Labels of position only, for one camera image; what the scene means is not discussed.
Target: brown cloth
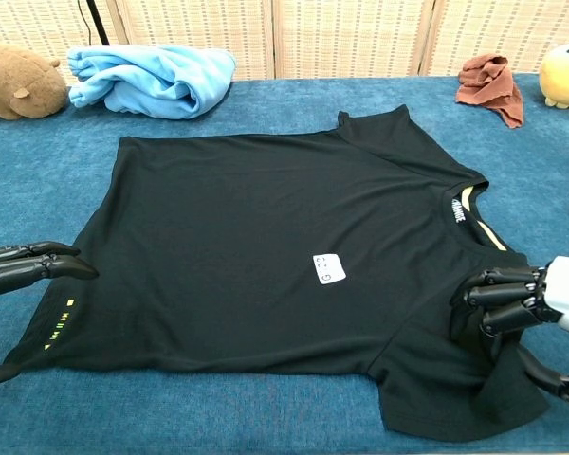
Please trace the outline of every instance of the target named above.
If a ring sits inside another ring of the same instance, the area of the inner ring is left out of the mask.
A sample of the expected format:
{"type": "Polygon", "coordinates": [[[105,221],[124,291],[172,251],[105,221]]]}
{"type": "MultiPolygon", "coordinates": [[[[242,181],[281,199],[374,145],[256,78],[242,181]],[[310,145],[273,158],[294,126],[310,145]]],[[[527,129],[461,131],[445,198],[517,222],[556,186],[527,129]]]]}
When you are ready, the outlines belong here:
{"type": "Polygon", "coordinates": [[[507,67],[508,59],[485,54],[468,60],[459,73],[455,100],[496,111],[510,128],[523,125],[523,96],[507,67]]]}

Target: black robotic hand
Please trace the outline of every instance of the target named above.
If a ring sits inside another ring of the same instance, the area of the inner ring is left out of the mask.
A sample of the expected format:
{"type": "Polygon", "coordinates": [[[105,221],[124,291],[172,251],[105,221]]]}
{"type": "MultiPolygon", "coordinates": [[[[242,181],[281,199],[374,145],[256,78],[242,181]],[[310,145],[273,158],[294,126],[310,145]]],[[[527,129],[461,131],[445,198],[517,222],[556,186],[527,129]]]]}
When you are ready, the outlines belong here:
{"type": "MultiPolygon", "coordinates": [[[[569,258],[546,267],[492,268],[465,279],[451,300],[450,336],[459,339],[480,311],[483,348],[495,359],[506,337],[520,339],[527,328],[554,322],[569,332],[569,258]]],[[[569,401],[569,375],[540,363],[523,345],[525,372],[540,388],[569,401]]]]}
{"type": "Polygon", "coordinates": [[[42,279],[97,278],[91,265],[76,257],[80,251],[57,242],[0,247],[0,294],[28,287],[42,279]]]}

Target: yellow plush toy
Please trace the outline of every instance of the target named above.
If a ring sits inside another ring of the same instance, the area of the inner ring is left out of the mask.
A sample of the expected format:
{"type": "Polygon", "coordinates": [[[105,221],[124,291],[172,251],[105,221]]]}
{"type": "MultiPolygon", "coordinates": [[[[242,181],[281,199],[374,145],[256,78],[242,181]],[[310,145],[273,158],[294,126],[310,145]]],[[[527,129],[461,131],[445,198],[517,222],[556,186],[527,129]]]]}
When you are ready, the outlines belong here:
{"type": "Polygon", "coordinates": [[[569,45],[548,52],[540,67],[541,92],[548,106],[569,107],[569,45]]]}
{"type": "Polygon", "coordinates": [[[15,45],[0,43],[0,118],[40,118],[65,106],[64,78],[49,62],[15,45]]]}

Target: light blue towel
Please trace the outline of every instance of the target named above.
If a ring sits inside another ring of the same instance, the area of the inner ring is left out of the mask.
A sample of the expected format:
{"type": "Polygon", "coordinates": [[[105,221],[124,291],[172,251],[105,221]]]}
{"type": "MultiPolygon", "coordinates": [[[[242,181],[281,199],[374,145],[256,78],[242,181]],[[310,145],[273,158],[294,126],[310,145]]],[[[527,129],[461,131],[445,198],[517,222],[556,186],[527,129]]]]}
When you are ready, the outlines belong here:
{"type": "Polygon", "coordinates": [[[67,60],[79,80],[69,91],[74,106],[103,100],[115,112],[170,119],[211,110],[236,68],[226,50],[182,45],[72,47],[67,60]]]}

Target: brown plush toy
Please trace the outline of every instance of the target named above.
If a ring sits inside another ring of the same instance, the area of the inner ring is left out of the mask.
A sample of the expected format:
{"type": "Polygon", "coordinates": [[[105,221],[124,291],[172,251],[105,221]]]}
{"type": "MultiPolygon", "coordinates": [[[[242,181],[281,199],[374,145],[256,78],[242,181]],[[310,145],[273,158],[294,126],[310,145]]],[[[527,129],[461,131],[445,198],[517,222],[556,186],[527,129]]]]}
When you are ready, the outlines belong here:
{"type": "Polygon", "coordinates": [[[40,118],[63,108],[67,91],[57,66],[58,60],[49,62],[29,50],[0,43],[0,118],[40,118]]]}

